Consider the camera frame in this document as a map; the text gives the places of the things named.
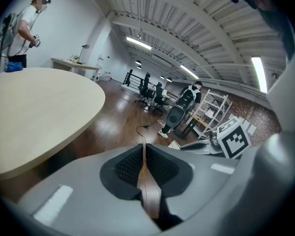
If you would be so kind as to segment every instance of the white ceiling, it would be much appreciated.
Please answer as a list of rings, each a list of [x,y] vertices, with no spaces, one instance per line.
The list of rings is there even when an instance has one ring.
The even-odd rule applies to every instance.
[[[139,0],[101,0],[102,7],[116,12],[113,22],[120,28],[121,40],[139,35],[138,5]],[[144,57],[159,66],[160,73],[172,71],[168,74],[173,79],[191,79],[179,68],[183,64],[200,79],[258,89],[251,57],[261,56],[269,89],[275,81],[271,74],[280,75],[285,69],[285,52],[277,33],[242,0],[237,4],[230,0],[141,0],[141,20],[141,41],[153,49],[145,51],[124,41],[129,55]],[[173,66],[154,59],[153,53]]]

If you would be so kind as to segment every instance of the black office chair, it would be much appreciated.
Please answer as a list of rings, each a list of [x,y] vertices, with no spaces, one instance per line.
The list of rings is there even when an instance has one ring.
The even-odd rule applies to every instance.
[[[140,85],[138,86],[138,89],[141,90],[143,88],[143,79],[140,79]],[[142,99],[142,95],[135,93],[135,96]]]
[[[162,106],[168,106],[169,103],[163,101],[163,95],[162,95],[162,92],[163,92],[163,89],[161,88],[162,84],[159,82],[157,85],[156,85],[156,97],[154,99],[154,102],[157,104],[157,106],[151,106],[154,109],[154,111],[159,111],[161,114],[163,114],[163,110],[161,109]]]
[[[140,85],[138,86],[138,89],[141,90],[143,88],[143,79],[140,79]]]
[[[152,91],[151,90],[148,90],[148,81],[149,81],[149,77],[150,74],[147,73],[146,74],[146,77],[144,78],[144,84],[143,84],[143,87],[141,88],[140,90],[140,95],[143,96],[143,99],[141,100],[135,100],[134,102],[141,102],[142,104],[141,105],[148,105],[148,103],[146,102],[146,99],[153,99],[153,94],[152,94]]]

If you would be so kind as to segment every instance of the controller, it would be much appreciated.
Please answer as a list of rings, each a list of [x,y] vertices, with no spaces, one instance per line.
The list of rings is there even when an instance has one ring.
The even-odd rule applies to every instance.
[[[36,34],[35,36],[33,36],[34,38],[36,38],[38,40],[36,45],[33,45],[32,43],[29,44],[29,48],[32,48],[33,46],[38,47],[40,45],[40,38],[39,35]]]

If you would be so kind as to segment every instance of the cable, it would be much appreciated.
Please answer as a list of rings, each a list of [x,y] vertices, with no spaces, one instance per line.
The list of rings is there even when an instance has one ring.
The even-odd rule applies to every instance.
[[[139,133],[139,131],[138,131],[138,128],[140,128],[140,127],[143,127],[143,126],[137,126],[137,127],[136,127],[136,132],[141,136],[143,146],[146,146],[146,145],[147,145],[147,141],[146,141],[145,136],[144,136],[144,135],[141,135],[141,134]]]
[[[40,15],[40,14],[41,14],[46,8],[47,8],[47,7],[43,8],[43,9],[41,10],[41,12],[37,12],[37,13],[38,13],[38,16],[35,18],[35,20],[34,20],[32,26],[31,26],[31,28],[30,28],[30,31],[31,31],[31,29],[33,28],[33,26],[34,26],[34,24],[35,24],[37,18],[39,17],[39,15]],[[25,43],[26,43],[26,39],[24,39],[24,43],[23,43],[23,45],[22,45],[22,48],[20,49],[20,51],[19,51],[17,54],[15,54],[15,55],[13,55],[13,56],[9,56],[9,55],[7,55],[7,56],[3,56],[3,55],[0,54],[0,57],[2,57],[2,58],[11,58],[11,57],[17,56],[17,55],[22,51],[22,49],[23,49]]]
[[[146,141],[145,136],[142,135],[142,134],[140,134],[140,132],[138,131],[138,128],[141,128],[141,127],[143,127],[143,128],[151,127],[156,121],[157,121],[157,118],[156,118],[156,119],[154,120],[154,122],[152,122],[150,125],[145,124],[145,125],[143,125],[143,126],[137,126],[137,127],[136,127],[136,132],[137,132],[137,133],[141,136],[141,138],[142,138],[142,144],[143,144],[143,146],[146,146],[146,145],[147,145],[147,141]]]

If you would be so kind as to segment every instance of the white t-shirt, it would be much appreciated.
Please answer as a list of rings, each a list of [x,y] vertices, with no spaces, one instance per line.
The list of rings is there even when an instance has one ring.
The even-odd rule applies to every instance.
[[[9,56],[26,54],[27,49],[29,48],[30,42],[22,38],[17,31],[18,31],[21,20],[25,20],[28,23],[28,28],[30,30],[35,22],[35,19],[38,17],[38,15],[39,14],[37,13],[37,10],[33,5],[30,5],[24,8],[21,11],[21,13],[18,15],[16,19],[16,26],[15,26],[16,34],[13,38],[12,44],[8,51]]]

